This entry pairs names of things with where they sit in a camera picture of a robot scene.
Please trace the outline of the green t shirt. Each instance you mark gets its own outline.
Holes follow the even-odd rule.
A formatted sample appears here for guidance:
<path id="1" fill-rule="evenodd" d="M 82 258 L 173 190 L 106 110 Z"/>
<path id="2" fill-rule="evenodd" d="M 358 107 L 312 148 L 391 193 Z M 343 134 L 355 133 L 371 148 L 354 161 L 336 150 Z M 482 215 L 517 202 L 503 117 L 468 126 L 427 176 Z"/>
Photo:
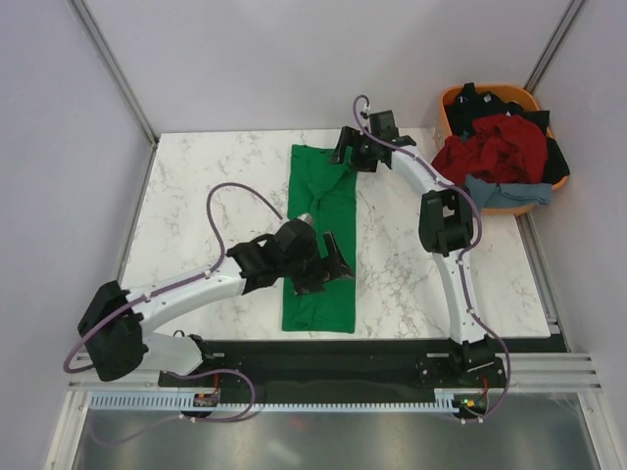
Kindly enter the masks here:
<path id="1" fill-rule="evenodd" d="M 305 212 L 313 217 L 320 252 L 327 251 L 322 235 L 330 232 L 348 262 L 356 266 L 357 175 L 344 164 L 331 164 L 330 149 L 291 147 L 288 184 L 289 218 Z M 334 280 L 320 293 L 298 296 L 291 281 L 283 287 L 282 329 L 286 332 L 352 334 L 356 328 L 354 280 Z"/>

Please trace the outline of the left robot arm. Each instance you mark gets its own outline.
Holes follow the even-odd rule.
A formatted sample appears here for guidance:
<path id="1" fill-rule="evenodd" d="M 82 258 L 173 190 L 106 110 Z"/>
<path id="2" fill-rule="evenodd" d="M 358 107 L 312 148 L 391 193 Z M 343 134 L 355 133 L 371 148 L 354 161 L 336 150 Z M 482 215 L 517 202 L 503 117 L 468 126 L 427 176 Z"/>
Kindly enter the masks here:
<path id="1" fill-rule="evenodd" d="M 322 292 L 329 282 L 354 277 L 334 234 L 318 237 L 309 222 L 297 218 L 274 234 L 235 245 L 214 267 L 133 289 L 117 281 L 103 284 L 77 332 L 103 382 L 140 369 L 204 385 L 214 377 L 214 360 L 202 353 L 198 339 L 163 335 L 160 327 L 202 306 L 269 288 L 279 279 L 289 280 L 296 294 L 309 295 Z"/>

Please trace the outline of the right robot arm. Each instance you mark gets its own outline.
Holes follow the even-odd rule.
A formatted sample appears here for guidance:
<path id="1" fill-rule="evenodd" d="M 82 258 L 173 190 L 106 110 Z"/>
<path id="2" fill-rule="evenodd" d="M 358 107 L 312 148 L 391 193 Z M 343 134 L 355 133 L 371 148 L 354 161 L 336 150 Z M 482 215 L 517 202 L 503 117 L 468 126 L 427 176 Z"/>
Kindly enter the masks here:
<path id="1" fill-rule="evenodd" d="M 375 172 L 385 165 L 420 197 L 418 239 L 440 274 L 450 338 L 459 345 L 483 341 L 486 332 L 477 320 L 469 254 L 476 237 L 476 207 L 464 190 L 440 174 L 411 137 L 400 134 L 390 111 L 371 114 L 368 128 L 342 127 L 329 162 L 356 172 Z"/>

